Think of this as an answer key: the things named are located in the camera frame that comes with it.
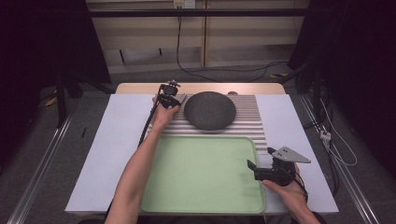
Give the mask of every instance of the black curtain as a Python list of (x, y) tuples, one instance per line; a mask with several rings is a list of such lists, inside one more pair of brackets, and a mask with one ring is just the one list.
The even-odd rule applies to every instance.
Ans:
[(21, 141), (40, 91), (55, 86), (57, 73), (74, 71), (97, 83), (110, 82), (92, 20), (42, 13), (49, 9), (88, 10), (85, 0), (0, 2), (3, 164)]
[[(323, 1), (311, 1), (316, 6)], [(393, 1), (350, 0), (341, 11), (336, 35), (323, 50), (320, 71), (333, 99), (345, 112), (352, 128), (373, 155), (396, 177), (396, 20)], [(297, 68), (309, 56), (330, 20), (304, 21), (290, 67)], [(313, 76), (303, 78), (310, 86)]]

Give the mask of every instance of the human hand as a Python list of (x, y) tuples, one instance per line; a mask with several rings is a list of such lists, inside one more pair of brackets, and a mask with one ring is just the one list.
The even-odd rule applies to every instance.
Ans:
[[(298, 166), (295, 165), (295, 167), (296, 173), (299, 174)], [(295, 181), (291, 181), (286, 187), (281, 187), (270, 180), (263, 180), (262, 184), (280, 196), (290, 215), (299, 223), (319, 223), (306, 204), (304, 191)]]
[[(152, 98), (152, 102), (155, 103), (157, 97)], [(163, 131), (163, 129), (168, 125), (176, 112), (180, 109), (179, 105), (176, 105), (172, 108), (165, 108), (162, 104), (158, 104), (157, 109), (152, 117), (152, 129), (157, 129), (159, 131)]]

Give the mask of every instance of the wall outlet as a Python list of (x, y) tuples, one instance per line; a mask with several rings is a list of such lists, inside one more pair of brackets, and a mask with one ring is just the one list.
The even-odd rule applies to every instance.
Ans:
[(174, 8), (184, 8), (184, 0), (174, 0)]
[(184, 8), (195, 8), (195, 0), (184, 0)]

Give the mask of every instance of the dark gray disc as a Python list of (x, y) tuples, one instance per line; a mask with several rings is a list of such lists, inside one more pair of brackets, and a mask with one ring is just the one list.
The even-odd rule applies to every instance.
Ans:
[(214, 91), (203, 91), (187, 101), (184, 115), (196, 128), (214, 131), (224, 129), (233, 122), (236, 108), (227, 96)]

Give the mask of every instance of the white tabletop surface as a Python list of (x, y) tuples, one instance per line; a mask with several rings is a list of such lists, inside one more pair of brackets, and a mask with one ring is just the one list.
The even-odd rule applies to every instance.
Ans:
[[(111, 95), (66, 212), (81, 215), (106, 212), (123, 168), (137, 147), (152, 107), (152, 97), (152, 94)], [(338, 212), (290, 97), (263, 94), (256, 95), (256, 100), (268, 147), (286, 146), (312, 161), (298, 164), (309, 194), (310, 209), (322, 214)], [(271, 167), (271, 162), (271, 156), (259, 155), (260, 167)], [(264, 194), (264, 215), (287, 213), (275, 193), (264, 188)]]

